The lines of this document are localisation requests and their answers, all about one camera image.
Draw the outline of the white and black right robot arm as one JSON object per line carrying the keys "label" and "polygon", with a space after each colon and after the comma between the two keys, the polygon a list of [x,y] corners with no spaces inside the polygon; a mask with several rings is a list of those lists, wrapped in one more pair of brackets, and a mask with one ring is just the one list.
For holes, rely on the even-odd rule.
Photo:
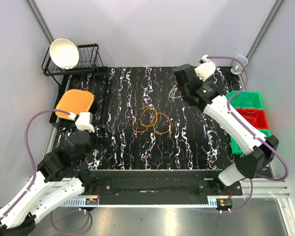
{"label": "white and black right robot arm", "polygon": [[215,70],[212,62],[205,62],[196,68],[184,64],[174,69],[174,75],[182,99],[218,122],[244,153],[243,158],[225,168],[213,183],[214,191],[224,195],[235,182],[255,178],[273,160],[279,141],[275,136],[267,137],[253,127],[227,103],[222,91],[207,81]]}

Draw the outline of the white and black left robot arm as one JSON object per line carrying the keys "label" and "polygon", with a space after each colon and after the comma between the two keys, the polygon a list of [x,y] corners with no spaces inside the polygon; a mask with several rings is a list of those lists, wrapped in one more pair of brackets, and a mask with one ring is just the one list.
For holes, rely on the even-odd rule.
{"label": "white and black left robot arm", "polygon": [[0,208],[0,236],[28,236],[49,213],[80,194],[99,194],[97,178],[81,164],[111,144],[105,126],[76,130],[47,153],[23,189]]}

